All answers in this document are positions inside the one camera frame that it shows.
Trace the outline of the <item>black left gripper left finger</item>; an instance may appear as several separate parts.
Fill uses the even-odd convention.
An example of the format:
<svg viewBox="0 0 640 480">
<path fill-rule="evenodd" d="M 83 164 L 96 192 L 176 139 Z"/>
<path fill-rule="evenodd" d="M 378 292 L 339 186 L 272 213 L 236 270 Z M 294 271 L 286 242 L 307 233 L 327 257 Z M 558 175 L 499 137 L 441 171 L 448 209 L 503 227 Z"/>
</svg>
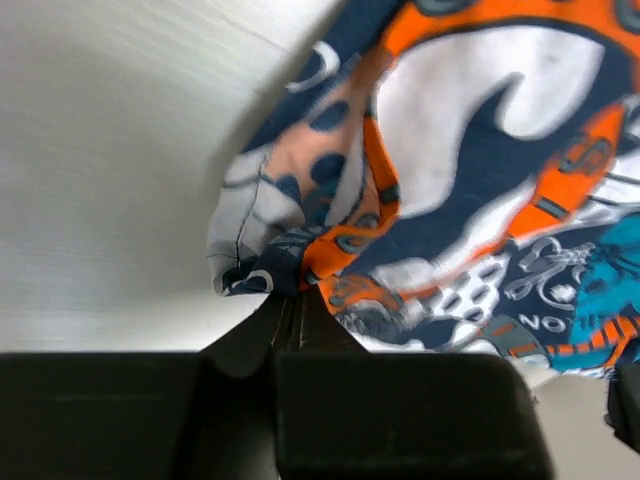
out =
<svg viewBox="0 0 640 480">
<path fill-rule="evenodd" d="M 269 297 L 201 351 L 1 357 L 5 479 L 275 479 Z"/>
</svg>

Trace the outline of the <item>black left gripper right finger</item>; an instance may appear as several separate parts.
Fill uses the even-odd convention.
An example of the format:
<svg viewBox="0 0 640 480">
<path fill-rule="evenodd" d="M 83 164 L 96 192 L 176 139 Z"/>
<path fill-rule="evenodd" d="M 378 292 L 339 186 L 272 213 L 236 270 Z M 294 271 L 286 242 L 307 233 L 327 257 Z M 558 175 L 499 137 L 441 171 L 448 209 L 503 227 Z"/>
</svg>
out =
<svg viewBox="0 0 640 480">
<path fill-rule="evenodd" d="M 529 390 L 486 354 L 366 351 L 317 291 L 274 349 L 285 479 L 551 479 Z"/>
</svg>

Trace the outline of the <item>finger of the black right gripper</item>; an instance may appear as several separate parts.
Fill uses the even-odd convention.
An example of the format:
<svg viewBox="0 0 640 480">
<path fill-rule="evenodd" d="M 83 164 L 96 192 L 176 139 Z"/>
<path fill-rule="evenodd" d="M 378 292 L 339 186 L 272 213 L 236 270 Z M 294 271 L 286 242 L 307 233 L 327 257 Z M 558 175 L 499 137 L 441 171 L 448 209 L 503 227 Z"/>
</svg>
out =
<svg viewBox="0 0 640 480">
<path fill-rule="evenodd" d="M 639 365 L 628 364 L 615 369 L 607 392 L 605 423 L 614 436 L 640 453 Z"/>
</svg>

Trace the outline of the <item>colourful patterned shorts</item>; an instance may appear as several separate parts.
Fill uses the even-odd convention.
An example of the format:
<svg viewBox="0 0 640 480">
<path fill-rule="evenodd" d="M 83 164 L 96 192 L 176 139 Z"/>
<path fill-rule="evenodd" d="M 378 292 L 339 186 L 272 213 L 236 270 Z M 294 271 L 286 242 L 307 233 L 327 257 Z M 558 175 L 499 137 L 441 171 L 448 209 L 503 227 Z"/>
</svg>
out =
<svg viewBox="0 0 640 480">
<path fill-rule="evenodd" d="M 639 360 L 639 5 L 349 1 L 231 162 L 222 295 L 317 288 L 372 350 Z"/>
</svg>

